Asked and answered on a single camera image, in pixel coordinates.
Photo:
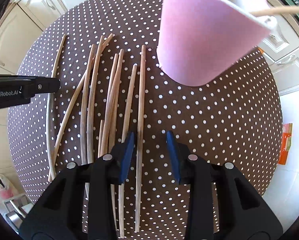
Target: wooden stick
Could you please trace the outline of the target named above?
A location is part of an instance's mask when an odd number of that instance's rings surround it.
[[[104,129],[104,120],[101,120],[101,124],[100,124],[100,135],[98,136],[97,158],[100,157],[100,153],[101,153],[101,144],[102,144],[102,137],[103,137],[103,129]]]
[[[117,69],[118,59],[119,59],[119,55],[116,53],[115,56],[114,56],[112,70],[111,70],[111,75],[110,75],[109,86],[108,86],[108,89],[107,89],[107,99],[110,97],[111,88],[112,88],[112,85],[113,85],[113,80],[114,80],[116,69]],[[109,108],[108,108],[108,100],[107,99],[106,99],[105,112],[109,110]]]
[[[289,6],[289,5],[278,6],[270,9],[250,12],[250,14],[255,17],[272,16],[278,14],[298,14],[298,13],[299,13],[299,6]]]
[[[70,117],[70,114],[72,112],[72,109],[75,105],[75,102],[82,90],[82,87],[83,87],[83,84],[84,84],[84,80],[85,80],[85,75],[86,75],[86,70],[80,80],[80,82],[78,83],[77,87],[76,87],[76,90],[71,98],[71,101],[66,109],[66,112],[65,112],[65,115],[63,117],[63,120],[62,120],[62,123],[61,123],[61,127],[58,131],[58,134],[57,134],[57,138],[56,138],[56,142],[55,142],[55,146],[54,146],[54,153],[53,153],[53,156],[52,156],[52,161],[53,161],[53,166],[55,165],[55,162],[56,162],[56,158],[57,158],[57,153],[58,153],[58,150],[59,150],[59,147],[60,147],[60,144],[61,144],[61,140],[62,140],[62,137],[63,137],[63,134],[64,134],[64,131],[65,131],[65,127],[67,125],[67,122],[68,122],[68,119]],[[52,174],[51,170],[49,171],[49,175],[48,175],[48,181],[49,182],[52,182],[53,179],[55,178],[56,174]]]
[[[87,161],[88,163],[94,162],[94,145],[93,145],[93,124],[94,124],[94,104],[95,104],[95,94],[96,94],[96,84],[97,84],[97,74],[98,68],[100,65],[101,53],[102,53],[102,44],[104,42],[104,36],[101,36],[100,42],[98,44],[96,58],[94,63],[94,69],[92,74],[91,89],[88,100],[88,119],[87,119]]]
[[[83,86],[83,96],[81,104],[81,123],[80,123],[80,142],[81,142],[81,161],[82,165],[87,164],[87,144],[86,144],[86,120],[87,120],[87,106],[88,106],[88,87],[91,76],[92,64],[93,64],[93,55],[95,53],[95,44],[92,45],[91,51],[88,57],[88,65],[86,68],[86,75]]]
[[[143,158],[143,129],[144,129],[144,98],[145,98],[145,59],[146,47],[142,46],[140,88],[138,99],[137,121],[137,153],[136,153],[136,217],[135,231],[140,230],[141,219],[141,187],[142,187],[142,158]]]
[[[111,39],[114,37],[114,34],[111,33],[107,39],[104,41],[103,45],[102,45],[102,52],[105,50],[106,46],[109,44],[109,42],[111,41]]]
[[[123,63],[123,55],[124,55],[124,50],[121,49],[119,61],[117,63],[117,69],[116,69],[116,73],[115,73],[115,77],[114,77],[114,81],[113,81],[113,85],[112,85],[111,93],[110,93],[109,104],[108,104],[109,109],[112,109],[114,107],[115,97],[116,97],[115,91],[120,87],[120,76],[121,76],[121,69],[122,69],[122,63]],[[106,154],[105,150],[107,149],[107,144],[108,144],[108,139],[109,139],[111,119],[112,119],[112,111],[108,111],[107,113],[105,112],[104,130],[103,130],[103,138],[102,138],[102,146],[101,146],[101,156]]]
[[[120,57],[119,57],[119,61],[117,63],[117,69],[116,69],[116,73],[118,73],[119,77],[121,76],[121,73],[122,73],[123,56],[124,56],[124,50],[121,49],[120,50]],[[108,150],[108,153],[111,152],[112,148],[115,145],[117,104],[118,104],[118,101],[119,101],[120,83],[119,83],[116,90],[111,89],[111,93],[112,93],[112,91],[113,91],[113,93],[115,93],[115,101],[114,101],[114,107],[112,109],[113,113],[112,113],[112,118],[111,118],[111,127],[110,127],[110,134],[109,134],[109,150]]]
[[[132,75],[130,84],[128,87],[128,97],[125,106],[124,123],[122,131],[122,143],[125,142],[126,136],[128,135],[128,127],[131,116],[131,107],[133,100],[133,91],[136,78],[137,64],[133,65]],[[124,183],[119,185],[119,223],[120,223],[120,237],[124,238]]]
[[[53,64],[53,69],[52,69],[52,73],[51,73],[51,77],[55,78],[56,77],[56,72],[57,72],[57,66],[58,66],[58,62],[60,60],[61,57],[61,53],[62,53],[62,48],[65,42],[65,38],[66,35],[64,34],[61,40],[60,45],[58,46],[58,51],[57,54],[55,56],[55,60],[54,60],[54,64]],[[51,147],[51,125],[52,125],[52,120],[51,120],[51,110],[52,110],[52,105],[53,105],[53,93],[49,93],[48,94],[48,100],[46,103],[46,147],[47,147],[47,151],[48,151],[48,166],[50,168],[50,171],[53,174],[56,174],[55,172],[55,167],[53,164],[53,159],[52,159],[52,147]]]
[[[118,59],[119,59],[119,55],[116,53],[115,57],[114,57],[113,65],[112,65],[109,86],[108,86],[108,89],[107,89],[107,99],[106,99],[105,116],[106,116],[106,114],[107,115],[109,114],[109,111],[111,111],[111,113],[112,113],[112,108],[109,107],[108,103],[109,103],[109,98],[110,98],[111,89],[112,89],[112,85],[113,85],[113,80],[114,80],[114,77],[115,77],[115,74],[116,74]]]
[[[114,99],[114,106],[109,108],[107,101],[106,101],[106,110],[105,110],[105,115],[106,111],[112,112],[111,116],[111,125],[110,125],[110,130],[109,130],[109,149],[108,153],[111,152],[112,148],[115,145],[115,133],[116,133],[116,117],[117,117],[117,103],[118,103],[118,98],[119,98],[119,90],[120,90],[120,83],[118,83],[118,86],[116,89],[112,89],[112,73],[116,69],[115,74],[117,73],[118,76],[121,76],[121,71],[122,71],[122,61],[123,61],[123,55],[124,55],[124,50],[121,49],[120,51],[120,56],[119,56],[119,61],[117,62],[117,59],[113,62],[112,70],[111,70],[111,77],[110,77],[110,82],[109,82],[109,88],[107,90],[107,95],[113,93],[115,95]],[[116,210],[115,210],[115,186],[111,184],[111,199],[112,199],[112,208],[113,208],[113,216],[114,216],[114,222],[115,222],[115,230],[117,230],[117,223],[116,223]]]

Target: brown polka dot tablecloth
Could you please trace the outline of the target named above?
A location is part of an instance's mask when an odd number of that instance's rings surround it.
[[[129,79],[140,63],[146,45],[144,151],[141,228],[135,233],[136,156],[125,183],[125,238],[182,239],[185,233],[189,186],[176,185],[165,136],[172,130],[179,142],[208,162],[233,162],[255,189],[263,194],[272,178],[281,145],[282,112],[272,73],[258,48],[238,59],[227,71],[201,87],[187,87],[171,80],[158,67],[160,15],[163,0],[87,0],[50,25],[32,45],[18,71],[20,75],[51,76],[58,45],[67,38],[57,77],[51,140],[56,135],[76,86],[83,75],[91,45],[114,33],[101,57],[96,88],[94,149],[98,146],[100,120],[104,119],[107,88],[115,53],[125,50],[116,142],[121,141]],[[130,130],[137,131],[139,72],[136,77]],[[34,202],[49,185],[45,135],[47,94],[8,113],[8,136],[21,183]],[[80,159],[80,110],[76,101],[62,138],[56,171]],[[116,189],[116,208],[118,207]],[[83,231],[88,230],[88,201],[83,207]],[[218,230],[217,205],[214,208]]]

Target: plastic bag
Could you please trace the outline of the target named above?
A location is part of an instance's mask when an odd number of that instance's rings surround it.
[[[18,195],[18,191],[14,185],[3,174],[0,174],[0,203],[3,200]]]

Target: rattan stick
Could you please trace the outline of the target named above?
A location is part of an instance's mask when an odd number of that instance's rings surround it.
[[[75,102],[82,90],[82,87],[83,87],[83,84],[84,84],[84,80],[85,80],[85,75],[86,75],[86,70],[80,80],[80,82],[78,83],[77,87],[76,87],[76,90],[70,100],[70,103],[66,109],[66,112],[65,112],[65,115],[63,117],[63,120],[62,120],[62,123],[61,123],[61,127],[58,131],[58,134],[57,134],[57,138],[56,138],[56,142],[55,142],[55,146],[54,146],[54,153],[53,153],[53,156],[52,156],[52,161],[53,161],[53,166],[55,165],[55,162],[56,162],[56,158],[57,158],[57,153],[58,153],[58,149],[60,147],[60,144],[61,144],[61,140],[62,140],[62,137],[63,137],[63,134],[64,134],[64,131],[65,131],[65,127],[67,125],[67,122],[68,122],[68,119],[70,117],[70,114],[72,112],[72,109],[75,105]],[[55,178],[56,174],[54,174],[54,177],[52,177],[52,173],[51,173],[51,170],[49,172],[49,175],[48,175],[48,181],[49,182],[52,182],[52,180]]]
[[[98,44],[96,58],[94,63],[94,69],[92,74],[91,89],[88,100],[88,118],[87,118],[87,161],[88,163],[94,162],[94,145],[93,145],[93,125],[94,125],[94,103],[95,103],[95,94],[96,94],[96,84],[97,84],[97,74],[98,67],[100,65],[100,58],[102,54],[102,44],[104,42],[104,36],[101,36],[100,42]]]
[[[60,45],[58,46],[58,51],[55,56],[54,64],[53,64],[53,69],[51,73],[51,77],[55,78],[56,77],[56,72],[57,72],[57,66],[58,62],[60,60],[60,56],[62,53],[62,48],[65,42],[66,35],[64,34],[61,40]],[[48,151],[48,165],[50,167],[50,171],[53,174],[56,174],[55,172],[55,167],[53,165],[53,159],[52,159],[52,154],[53,154],[53,149],[54,146],[51,146],[51,125],[52,125],[52,120],[51,120],[51,111],[52,111],[52,106],[53,106],[53,93],[48,94],[48,100],[46,103],[46,147]]]
[[[114,61],[113,61],[113,65],[112,65],[112,70],[111,70],[111,76],[110,76],[110,81],[109,81],[109,86],[107,89],[107,99],[106,99],[106,108],[105,108],[105,116],[107,114],[109,114],[109,111],[112,112],[112,108],[109,107],[109,98],[110,98],[110,94],[111,94],[111,88],[113,85],[113,80],[114,80],[114,76],[116,74],[116,69],[117,69],[117,63],[118,63],[118,59],[119,59],[119,55],[116,53],[115,57],[114,57]]]
[[[84,86],[83,86],[83,96],[81,104],[81,122],[80,122],[80,142],[81,142],[81,161],[82,165],[87,164],[87,144],[86,144],[86,121],[87,121],[87,106],[88,106],[88,88],[91,76],[91,70],[93,67],[93,56],[95,53],[95,44],[92,45],[90,55],[88,57],[88,66],[86,68]]]
[[[137,71],[137,64],[134,64],[132,69],[130,84],[128,87],[128,97],[125,106],[123,131],[122,131],[122,143],[125,142],[126,136],[128,135],[128,127],[129,127],[129,121],[131,116],[136,71]],[[122,185],[119,185],[119,223],[120,223],[120,237],[124,238],[124,183]]]
[[[119,61],[117,63],[117,67],[116,67],[116,73],[119,75],[119,77],[121,76],[121,71],[122,71],[123,55],[124,55],[124,50],[121,49]],[[120,90],[120,83],[118,84],[117,88],[114,90],[114,88],[112,89],[111,81],[110,81],[109,88],[108,88],[108,93],[110,93],[110,94],[113,93],[115,95],[115,99],[114,99],[113,107],[112,108],[107,108],[108,111],[112,111],[111,125],[110,125],[110,130],[109,130],[109,144],[108,144],[109,149],[108,149],[108,153],[111,152],[112,148],[115,145],[117,103],[118,103],[118,98],[119,98],[119,90]],[[116,210],[115,210],[115,187],[114,187],[113,184],[111,184],[111,198],[112,198],[112,208],[113,208],[113,216],[114,216],[114,222],[115,222],[115,230],[117,230]]]
[[[145,45],[142,46],[140,88],[138,99],[137,121],[137,153],[136,153],[136,217],[135,231],[140,230],[141,218],[141,187],[142,187],[142,158],[143,158],[143,128],[144,128],[144,97],[145,97]]]
[[[111,41],[111,39],[114,37],[114,34],[111,33],[107,39],[104,41],[103,45],[102,45],[102,52],[105,50],[107,44],[109,44],[109,42]]]
[[[118,73],[119,77],[121,76],[121,72],[122,72],[123,56],[124,56],[124,50],[121,49],[119,61],[117,63],[117,68],[116,68],[116,73]],[[112,109],[113,112],[112,112],[111,126],[110,126],[110,132],[109,132],[109,150],[108,150],[108,153],[111,152],[112,148],[115,145],[117,104],[118,104],[118,101],[119,101],[119,91],[120,91],[120,84],[118,85],[117,89],[115,91],[113,91],[113,93],[115,93],[115,100],[114,100],[114,107]]]
[[[103,129],[104,129],[104,120],[101,120],[101,123],[100,123],[100,135],[98,136],[97,158],[99,158],[100,154],[101,154],[101,144],[102,144],[102,137],[103,137]]]
[[[124,50],[121,49],[113,85],[111,88],[110,98],[109,98],[109,102],[108,102],[109,109],[112,109],[114,107],[116,90],[120,87],[120,76],[121,76],[121,69],[122,69],[122,63],[123,63],[123,55],[124,55]],[[105,112],[105,121],[104,121],[102,146],[101,146],[101,156],[103,156],[104,154],[107,153],[106,149],[107,149],[107,145],[108,145],[112,113],[113,113],[113,111],[108,111],[107,113]]]
[[[289,5],[278,6],[270,9],[250,12],[250,14],[255,17],[272,16],[278,14],[298,14],[298,13],[299,13],[299,6],[289,6]]]

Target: orange package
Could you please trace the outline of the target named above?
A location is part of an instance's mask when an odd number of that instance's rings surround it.
[[[283,125],[283,134],[282,134],[282,145],[279,155],[278,164],[285,165],[287,160],[288,151],[291,147],[291,131],[293,124],[287,123]]]

